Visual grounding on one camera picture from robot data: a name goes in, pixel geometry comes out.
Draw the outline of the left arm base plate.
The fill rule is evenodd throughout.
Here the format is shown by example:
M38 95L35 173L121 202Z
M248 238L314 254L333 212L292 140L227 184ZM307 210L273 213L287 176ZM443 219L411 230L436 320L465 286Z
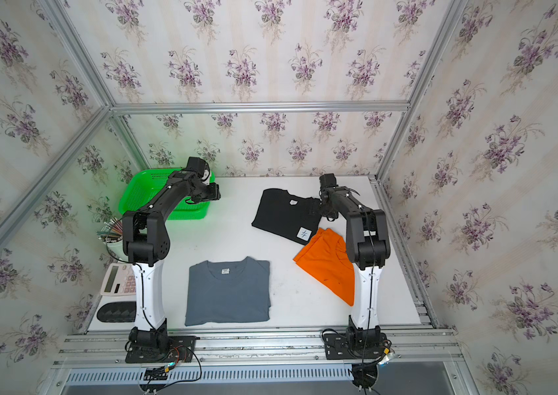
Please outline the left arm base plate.
M127 364L190 362L198 337L175 336L166 342L159 340L129 340L126 347Z

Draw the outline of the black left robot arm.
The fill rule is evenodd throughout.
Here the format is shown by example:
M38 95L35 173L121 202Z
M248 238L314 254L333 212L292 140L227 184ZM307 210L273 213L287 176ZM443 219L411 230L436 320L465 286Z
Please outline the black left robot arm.
M209 164L191 156L149 202L122 216L122 247L137 285L137 314L128 337L132 344L163 348L169 340L162 291L164 260L171 247L166 222L185 199L192 204L219 200L219 185L210 178Z

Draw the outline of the grey t-shirt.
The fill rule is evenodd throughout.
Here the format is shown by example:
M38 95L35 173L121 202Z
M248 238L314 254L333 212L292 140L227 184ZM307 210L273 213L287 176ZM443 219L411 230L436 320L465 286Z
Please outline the grey t-shirt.
M187 327L266 322L271 306L267 260L204 261L188 270Z

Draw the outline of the black t-shirt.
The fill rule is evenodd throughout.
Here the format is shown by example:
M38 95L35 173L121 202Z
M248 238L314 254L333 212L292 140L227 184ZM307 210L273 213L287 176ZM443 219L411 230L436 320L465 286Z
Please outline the black t-shirt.
M319 229L320 205L316 197L299 197L284 189L265 189L252 227L307 245Z

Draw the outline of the green plastic basket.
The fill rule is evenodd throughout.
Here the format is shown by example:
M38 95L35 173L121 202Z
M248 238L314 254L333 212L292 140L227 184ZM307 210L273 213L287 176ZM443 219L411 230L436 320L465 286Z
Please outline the green plastic basket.
M122 195L118 210L121 215L125 212L137 212L147 207L154 198L167 189L169 177L180 168L152 169L141 171L130 180L127 189ZM188 195L180 197L180 193L168 192L164 194L165 202L172 203L173 197L178 198L178 204L170 212L169 221L196 221L202 220L208 214L210 202L194 203Z

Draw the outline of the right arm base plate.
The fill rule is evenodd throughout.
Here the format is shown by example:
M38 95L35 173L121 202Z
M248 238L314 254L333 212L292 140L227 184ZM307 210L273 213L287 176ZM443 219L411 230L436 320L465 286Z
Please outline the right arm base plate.
M320 334L327 360L378 360L392 349L392 342L382 333L379 341L363 344L362 340L350 340L344 332L324 329Z

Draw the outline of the orange t-shirt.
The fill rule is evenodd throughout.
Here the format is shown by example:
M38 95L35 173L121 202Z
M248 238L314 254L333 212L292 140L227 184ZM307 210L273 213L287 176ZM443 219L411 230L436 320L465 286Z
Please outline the orange t-shirt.
M293 258L296 265L326 286L349 306L355 303L355 273L346 242L331 229L319 228L310 242Z

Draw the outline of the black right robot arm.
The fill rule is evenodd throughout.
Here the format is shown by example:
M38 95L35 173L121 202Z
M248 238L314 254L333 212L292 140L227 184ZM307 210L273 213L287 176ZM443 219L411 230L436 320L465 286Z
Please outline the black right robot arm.
M392 249L386 214L356 197L358 192L338 184L334 174L320 176L320 212L334 221L346 221L346 248L355 275L355 302L348 319L351 346L371 346L380 342L377 312L379 280Z

